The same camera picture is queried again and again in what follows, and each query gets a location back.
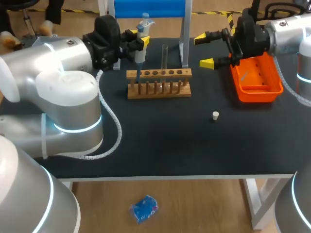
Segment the person's leg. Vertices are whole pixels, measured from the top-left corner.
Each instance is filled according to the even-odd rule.
[[[11,28],[10,17],[4,9],[0,9],[0,33],[1,42],[5,47],[12,49],[20,45]]]
[[[11,28],[10,17],[5,9],[0,8],[0,33],[1,32],[10,32],[14,35],[14,32]]]
[[[45,21],[39,27],[39,31],[43,35],[52,35],[53,24],[60,24],[61,9],[64,4],[64,0],[49,0],[49,6],[47,7],[45,14]]]

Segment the table leg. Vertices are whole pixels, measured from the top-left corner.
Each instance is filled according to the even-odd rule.
[[[244,179],[254,230],[263,230],[272,220],[276,198],[288,179],[267,179],[258,191],[255,179]]]
[[[66,181],[66,182],[62,182],[70,191],[72,191],[72,184],[73,182],[70,181]]]

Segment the white cable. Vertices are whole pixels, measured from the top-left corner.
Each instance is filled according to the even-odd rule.
[[[287,82],[285,81],[285,78],[282,74],[282,71],[280,69],[280,66],[278,65],[278,62],[277,62],[277,58],[276,57],[273,57],[273,60],[274,60],[274,63],[276,65],[276,69],[277,69],[277,72],[278,72],[278,75],[279,77],[281,78],[282,80],[282,83],[283,83],[283,86],[293,95],[295,96],[299,102],[301,102],[302,104],[308,106],[308,107],[311,107],[311,101],[310,100],[307,100],[305,98],[303,98],[301,95],[297,94],[288,84]]]
[[[97,82],[97,85],[98,85],[99,100],[102,103],[102,105],[104,106],[104,108],[107,110],[107,112],[111,115],[111,117],[114,120],[114,122],[116,123],[117,130],[118,130],[117,140],[116,140],[115,144],[113,145],[113,147],[110,148],[110,150],[106,151],[103,154],[99,154],[99,155],[82,155],[82,156],[66,155],[67,157],[76,158],[76,159],[86,159],[86,160],[101,159],[101,158],[104,158],[104,157],[110,155],[112,152],[114,152],[116,150],[116,148],[119,146],[120,142],[121,142],[121,138],[122,138],[121,124],[120,124],[117,116],[114,114],[114,112],[108,106],[108,104],[106,103],[106,101],[104,100],[104,98],[103,98],[103,96],[101,94],[101,90],[100,90],[100,86],[99,86],[99,81],[101,79],[102,74],[103,74],[103,71],[100,70],[100,71],[98,71],[98,73],[96,75],[96,82]]]

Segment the wooden test tube rack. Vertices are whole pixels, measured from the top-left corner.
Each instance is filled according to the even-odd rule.
[[[128,84],[127,87],[128,99],[156,99],[191,96],[189,78],[192,77],[192,72],[189,68],[142,70],[139,83],[135,83],[136,74],[137,70],[126,71],[126,78],[130,80],[130,84]],[[152,79],[176,79],[177,81],[150,82]]]

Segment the white cap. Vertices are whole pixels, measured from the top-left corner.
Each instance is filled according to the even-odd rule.
[[[13,74],[2,57],[0,57],[0,91],[8,101],[20,101],[19,90]]]
[[[0,204],[11,189],[17,167],[18,153],[16,147],[8,139],[0,136]]]
[[[219,112],[213,112],[213,120],[217,120],[219,117]]]
[[[82,71],[43,71],[35,79],[38,95],[60,106],[77,106],[98,95],[95,78]]]

